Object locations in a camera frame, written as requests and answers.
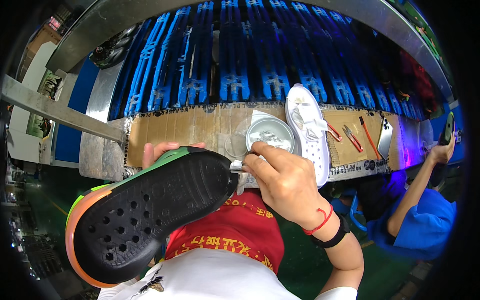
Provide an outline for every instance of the person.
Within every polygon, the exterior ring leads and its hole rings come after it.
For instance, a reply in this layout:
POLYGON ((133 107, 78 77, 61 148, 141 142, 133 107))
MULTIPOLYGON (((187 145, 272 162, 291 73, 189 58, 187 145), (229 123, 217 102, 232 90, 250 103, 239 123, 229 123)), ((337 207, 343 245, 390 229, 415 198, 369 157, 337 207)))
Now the person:
MULTIPOLYGON (((178 147, 147 143, 143 168, 178 147)), ((362 251, 346 222, 318 193, 312 162, 262 142, 253 143, 252 151, 266 159, 255 154, 244 159, 259 192, 235 193, 217 211, 175 230, 165 261, 143 279, 101 289, 98 299, 298 299, 276 277, 284 245, 265 204, 325 248, 333 270, 315 299, 355 299, 363 276, 362 251)))
MULTIPOLYGON (((456 203, 426 187, 433 168, 448 163, 454 149, 453 133, 448 145, 431 149, 408 190, 403 170, 347 184, 357 190, 369 239, 389 252, 415 259, 440 256, 455 221, 456 203)), ((340 201, 350 206, 352 198, 341 196, 340 201)))

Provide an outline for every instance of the orange brush handle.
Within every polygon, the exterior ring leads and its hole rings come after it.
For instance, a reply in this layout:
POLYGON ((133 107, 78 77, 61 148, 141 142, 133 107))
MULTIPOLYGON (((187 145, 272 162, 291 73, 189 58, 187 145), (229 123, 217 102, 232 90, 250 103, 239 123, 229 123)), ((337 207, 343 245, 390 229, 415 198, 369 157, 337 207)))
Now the orange brush handle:
POLYGON ((367 137, 368 137, 368 140, 370 141, 370 145, 372 145, 372 147, 375 151, 375 154, 377 155, 377 159, 381 160, 380 155, 378 154, 378 151, 377 151, 377 147, 375 147, 375 144, 373 143, 372 138, 370 137, 370 134, 368 133, 367 124, 363 123, 363 127, 365 129, 365 132, 367 133, 367 137))

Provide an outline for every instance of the metal bowl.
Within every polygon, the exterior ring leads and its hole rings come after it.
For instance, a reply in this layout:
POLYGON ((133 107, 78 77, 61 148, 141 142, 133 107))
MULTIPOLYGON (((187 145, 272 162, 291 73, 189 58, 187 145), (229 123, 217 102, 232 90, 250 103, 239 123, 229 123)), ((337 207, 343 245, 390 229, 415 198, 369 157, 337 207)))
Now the metal bowl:
POLYGON ((281 147, 290 153, 293 153, 293 147, 295 146, 293 132, 292 129, 290 129, 290 127, 282 120, 265 117, 252 123, 245 136, 245 142, 248 150, 251 149, 254 142, 257 140, 262 140, 261 138, 252 137, 252 135, 258 135, 260 132, 264 133, 264 142, 268 144, 280 144, 281 142, 275 142, 275 140, 278 139, 279 141, 284 141, 284 144, 281 147), (288 148, 284 147, 287 143, 290 143, 288 148))

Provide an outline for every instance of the blue shirt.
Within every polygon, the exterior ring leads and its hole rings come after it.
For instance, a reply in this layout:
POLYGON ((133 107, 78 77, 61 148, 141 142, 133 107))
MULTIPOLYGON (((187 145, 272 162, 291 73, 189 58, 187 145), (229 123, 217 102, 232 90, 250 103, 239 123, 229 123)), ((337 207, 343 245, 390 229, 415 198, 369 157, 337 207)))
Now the blue shirt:
POLYGON ((425 189, 419 203, 402 222, 397 237, 387 231, 387 221, 403 198, 389 207, 381 218, 367 222, 369 239, 379 247, 416 259, 432 260, 442 253, 456 216, 456 203, 445 200, 439 192, 425 189))

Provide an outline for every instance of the hand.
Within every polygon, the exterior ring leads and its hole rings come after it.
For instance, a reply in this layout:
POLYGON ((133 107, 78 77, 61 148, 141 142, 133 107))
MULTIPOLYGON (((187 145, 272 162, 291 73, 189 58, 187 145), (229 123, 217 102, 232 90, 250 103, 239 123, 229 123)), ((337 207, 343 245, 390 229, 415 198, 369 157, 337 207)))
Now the hand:
POLYGON ((455 133, 452 133, 450 143, 445 146, 434 146, 430 150, 427 159, 431 159, 434 164, 446 164, 452 158, 455 150, 455 133))
POLYGON ((263 201, 282 217, 306 230, 319 226, 324 215, 317 209, 323 209, 328 215, 331 208, 318 193, 313 163, 263 142, 253 143, 252 151, 268 161, 254 154, 244 159, 246 166, 243 168, 257 179, 263 201))
MULTIPOLYGON (((191 144, 191 147, 205 148, 204 142, 191 144)), ((161 142, 153 146, 146 143, 144 146, 144 156, 142 157, 142 168, 146 169, 153 165, 168 150, 175 150, 180 147, 179 142, 161 142)))

